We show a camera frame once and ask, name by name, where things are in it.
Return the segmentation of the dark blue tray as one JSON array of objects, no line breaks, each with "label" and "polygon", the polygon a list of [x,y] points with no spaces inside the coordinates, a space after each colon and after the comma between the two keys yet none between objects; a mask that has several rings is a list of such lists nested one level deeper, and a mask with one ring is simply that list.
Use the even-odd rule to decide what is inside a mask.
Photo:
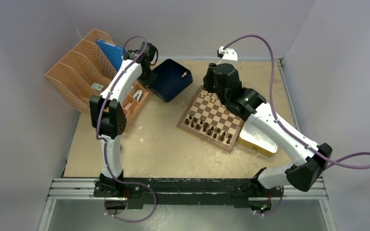
[{"label": "dark blue tray", "polygon": [[[193,83],[191,71],[173,59],[166,59],[155,67],[153,72],[158,76],[151,89],[166,103]],[[187,75],[181,77],[184,72],[187,72]]]}]

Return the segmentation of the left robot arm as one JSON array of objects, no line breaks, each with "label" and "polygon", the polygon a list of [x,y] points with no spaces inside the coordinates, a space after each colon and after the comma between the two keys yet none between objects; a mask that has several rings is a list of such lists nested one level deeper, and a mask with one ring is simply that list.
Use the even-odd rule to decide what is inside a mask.
[{"label": "left robot arm", "polygon": [[123,195],[126,186],[120,159],[120,136],[127,126],[122,104],[136,81],[146,88],[153,85],[157,74],[150,67],[157,53],[157,48],[147,42],[143,42],[138,50],[127,51],[110,85],[99,96],[91,97],[89,102],[92,126],[96,129],[103,154],[103,169],[96,188],[113,197]]}]

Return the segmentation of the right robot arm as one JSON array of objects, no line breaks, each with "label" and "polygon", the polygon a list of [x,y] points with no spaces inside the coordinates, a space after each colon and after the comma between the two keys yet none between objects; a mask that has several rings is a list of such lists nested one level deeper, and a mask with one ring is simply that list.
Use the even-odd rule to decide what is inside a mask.
[{"label": "right robot arm", "polygon": [[203,89],[214,93],[222,105],[243,121],[258,128],[273,140],[291,159],[291,163],[277,168],[263,168],[251,183],[252,192],[262,196],[276,186],[291,185],[307,192],[326,169],[325,158],[332,154],[327,143],[318,144],[305,137],[290,124],[285,130],[279,125],[284,120],[273,115],[271,105],[254,89],[245,88],[232,64],[210,63],[203,78]]}]

